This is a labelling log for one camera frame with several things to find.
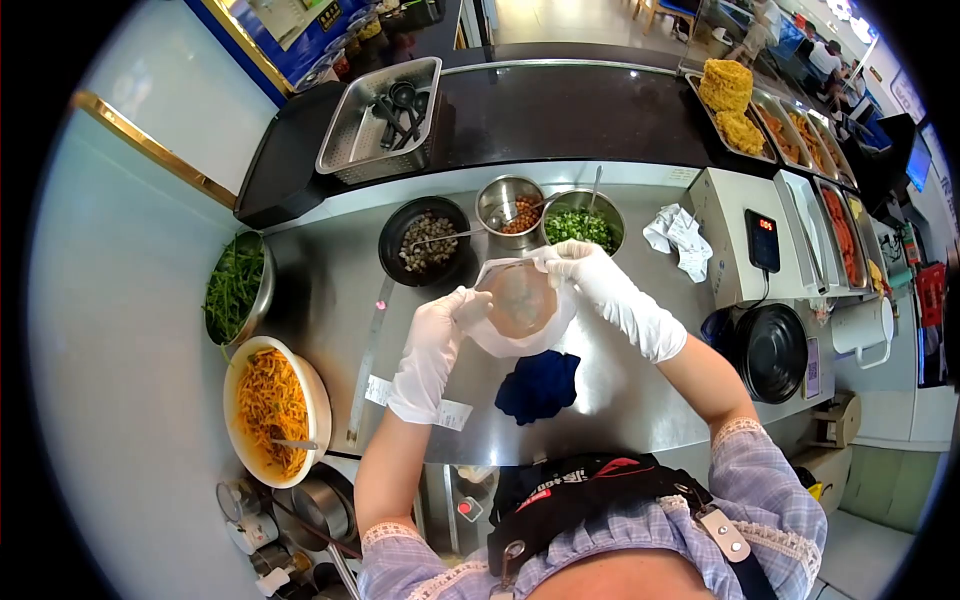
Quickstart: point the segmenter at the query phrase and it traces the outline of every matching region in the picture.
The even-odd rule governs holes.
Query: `woman's arm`
[[[756,419],[754,404],[733,366],[639,291],[603,249],[576,240],[554,249],[560,259],[546,264],[551,284],[559,285],[564,277],[575,281],[604,319],[620,327],[707,422],[711,437],[730,419]]]
[[[749,417],[759,422],[754,403],[733,365],[716,350],[687,334],[686,344],[673,358],[657,363],[667,381],[680,392],[713,437],[725,422]]]
[[[490,292],[461,286],[414,314],[387,410],[360,461],[353,488],[361,536],[384,521],[412,527],[410,509],[431,423],[440,411],[441,395],[463,339],[457,323],[466,326],[486,315],[491,299]]]
[[[360,535],[378,523],[391,521],[417,527],[410,518],[423,454],[433,425],[401,420],[389,408],[357,471],[353,487],[357,528]]]

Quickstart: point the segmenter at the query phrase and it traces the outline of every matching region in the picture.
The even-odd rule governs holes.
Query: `white glove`
[[[686,344],[686,329],[669,311],[639,291],[596,244],[567,240],[556,244],[559,260],[548,260],[550,285],[564,278],[577,284],[597,312],[627,334],[650,362],[673,358]]]
[[[493,294],[458,287],[414,313],[387,405],[402,420],[432,423],[464,339],[461,327],[483,319]]]

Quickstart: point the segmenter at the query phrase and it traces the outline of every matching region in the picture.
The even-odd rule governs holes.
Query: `peanuts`
[[[516,197],[516,216],[513,221],[503,226],[500,229],[500,233],[522,233],[527,229],[533,227],[537,224],[537,221],[540,220],[540,211],[541,206],[532,208],[536,202],[540,199],[528,197],[528,196],[517,196]]]

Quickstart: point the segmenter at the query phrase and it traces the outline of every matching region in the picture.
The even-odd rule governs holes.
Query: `receipt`
[[[713,256],[713,248],[701,237],[700,225],[679,204],[662,207],[653,223],[643,228],[643,237],[659,252],[668,253],[675,247],[680,256],[677,267],[694,283],[707,279],[707,261]]]
[[[392,387],[392,382],[383,377],[371,375],[367,380],[367,391],[364,393],[364,397],[380,406],[386,406]],[[440,400],[440,414],[433,423],[447,429],[463,431],[471,412],[473,412],[473,407],[469,404],[442,398]]]

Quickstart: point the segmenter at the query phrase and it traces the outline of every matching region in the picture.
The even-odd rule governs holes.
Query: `white bowl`
[[[247,358],[266,348],[278,349],[290,362],[303,389],[303,398],[306,400],[307,433],[312,442],[317,443],[316,450],[306,451],[306,460],[303,467],[293,477],[283,477],[279,467],[268,468],[263,461],[263,450],[257,448],[249,436],[241,429],[237,422],[239,406],[236,400],[237,384],[240,377],[250,364]],[[224,380],[224,419],[227,421],[227,432],[233,450],[240,457],[243,466],[264,484],[271,488],[293,488],[306,477],[307,471],[320,462],[327,447],[330,445],[330,399],[326,395],[326,387],[317,374],[317,371],[294,354],[279,340],[265,335],[258,335],[244,342],[233,354],[230,366],[227,368],[227,377]]]

